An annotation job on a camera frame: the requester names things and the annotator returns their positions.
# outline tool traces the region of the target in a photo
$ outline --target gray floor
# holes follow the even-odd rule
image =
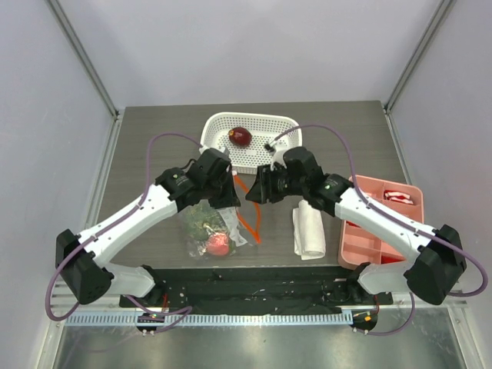
[[[402,324],[408,310],[382,310],[378,330]],[[177,328],[136,337],[135,328],[67,327],[55,368],[118,369],[461,369],[447,309],[418,310],[414,323],[390,337],[349,327]],[[89,350],[103,350],[100,354]]]
[[[391,181],[404,181],[397,153],[379,101],[312,102],[240,105],[189,105],[127,108],[118,138],[99,219],[102,220],[137,198],[143,191],[145,150],[149,139],[164,131],[180,131],[197,139],[204,123],[220,111],[285,115],[299,124],[321,123],[342,133],[354,153],[357,173]],[[303,130],[304,146],[312,150],[325,172],[349,175],[347,155],[337,139],[316,128]],[[186,140],[163,138],[152,152],[152,177],[166,168],[185,165],[198,151]],[[253,176],[242,178],[248,185]],[[188,255],[177,218],[157,224],[133,241],[113,262],[128,266],[148,264],[154,268],[198,266],[261,266],[336,264],[340,221],[324,215],[327,255],[323,259],[301,261],[294,254],[292,209],[298,198],[289,198],[261,208],[263,243],[243,247],[230,258],[195,260]],[[254,209],[242,201],[241,213],[254,221]]]

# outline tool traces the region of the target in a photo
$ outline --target white basket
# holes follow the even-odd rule
[[[283,131],[298,125],[293,119],[277,115],[217,113],[207,120],[201,133],[200,143],[209,148],[225,146],[229,150],[232,167],[235,171],[255,175],[258,165],[271,163],[272,154],[264,148],[264,145]],[[251,143],[246,148],[238,147],[229,141],[228,132],[236,127],[246,128],[253,136]],[[296,129],[288,133],[278,142],[289,148],[301,146],[301,130]]]

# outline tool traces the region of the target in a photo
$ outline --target wooden tabletop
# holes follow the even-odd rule
[[[337,129],[349,142],[360,175],[404,182],[391,134],[379,101],[302,102],[236,105],[186,105],[127,108],[111,164],[111,171],[99,214],[107,218],[139,196],[144,187],[145,151],[153,136],[164,131],[179,131],[200,139],[204,123],[213,114],[236,111],[284,115],[301,125],[321,123]],[[337,140],[325,130],[304,129],[303,146],[314,152],[326,173],[350,176],[347,155]],[[196,146],[180,138],[162,138],[151,155],[151,173],[155,178],[163,170],[185,165],[199,156]],[[241,175],[247,185],[254,176]],[[241,214],[254,223],[255,212],[238,190]],[[294,253],[292,209],[300,198],[285,198],[277,204],[261,206],[262,243],[242,246],[227,258],[189,256],[185,233],[178,217],[167,219],[130,243],[113,262],[128,266],[141,264],[153,268],[192,268],[211,266],[295,266],[337,264],[341,221],[323,214],[327,253],[322,259],[301,261]]]

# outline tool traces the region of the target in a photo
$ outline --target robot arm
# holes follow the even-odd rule
[[[90,241],[61,272],[78,302],[90,304],[104,294],[130,294],[156,304],[163,285],[149,266],[130,268],[110,261],[150,227],[202,199],[213,208],[240,206],[231,161],[214,148],[205,149],[187,172],[164,171],[142,196],[94,227],[77,235],[62,232],[56,242],[57,267],[77,246]]]
[[[387,242],[405,261],[392,264],[362,264],[354,271],[357,289],[369,294],[413,291],[430,304],[441,304],[466,269],[464,258],[417,230],[434,234],[461,248],[460,237],[451,227],[440,230],[411,219],[377,203],[377,208],[406,224],[383,216],[365,204],[354,184],[340,175],[326,175],[312,153],[304,147],[292,148],[274,156],[272,165],[258,167],[256,181],[246,196],[259,204],[278,202],[288,195],[301,195],[313,207],[333,217],[351,221]]]

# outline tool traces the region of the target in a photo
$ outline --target orange strap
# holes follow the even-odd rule
[[[241,189],[248,193],[249,188],[244,184],[244,182],[239,178],[238,175],[233,176],[234,177],[234,182],[241,187]],[[254,240],[257,243],[261,243],[261,237],[260,237],[260,224],[261,224],[261,210],[260,210],[260,205],[258,205],[256,202],[253,203],[254,209],[256,209],[256,225],[254,226],[254,229],[246,222],[246,220],[242,217],[242,215],[239,213],[239,210],[236,209],[236,212],[238,213],[238,218],[239,221],[241,222],[242,225],[251,233],[251,235],[254,237]]]

